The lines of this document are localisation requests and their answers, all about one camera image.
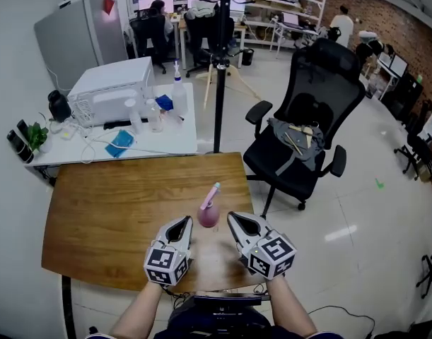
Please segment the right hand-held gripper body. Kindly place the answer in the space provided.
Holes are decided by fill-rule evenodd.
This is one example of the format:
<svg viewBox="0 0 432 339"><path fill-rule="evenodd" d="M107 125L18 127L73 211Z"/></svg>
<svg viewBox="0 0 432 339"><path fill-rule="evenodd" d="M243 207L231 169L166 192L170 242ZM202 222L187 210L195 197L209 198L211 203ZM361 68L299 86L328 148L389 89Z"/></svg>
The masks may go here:
<svg viewBox="0 0 432 339"><path fill-rule="evenodd" d="M240 249L241 262L252 274L272 280L292 266L296 248L288 237L279 232L268 232L255 243Z"/></svg>

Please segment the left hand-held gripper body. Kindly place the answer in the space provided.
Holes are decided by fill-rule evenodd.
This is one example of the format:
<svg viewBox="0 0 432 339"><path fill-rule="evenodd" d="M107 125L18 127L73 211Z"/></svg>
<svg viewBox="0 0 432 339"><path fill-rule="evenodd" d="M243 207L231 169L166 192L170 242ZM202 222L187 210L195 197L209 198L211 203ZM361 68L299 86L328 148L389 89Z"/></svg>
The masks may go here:
<svg viewBox="0 0 432 339"><path fill-rule="evenodd" d="M150 282L177 285L189 270L190 250L180 250L161 240L152 241L144 260L144 271Z"/></svg>

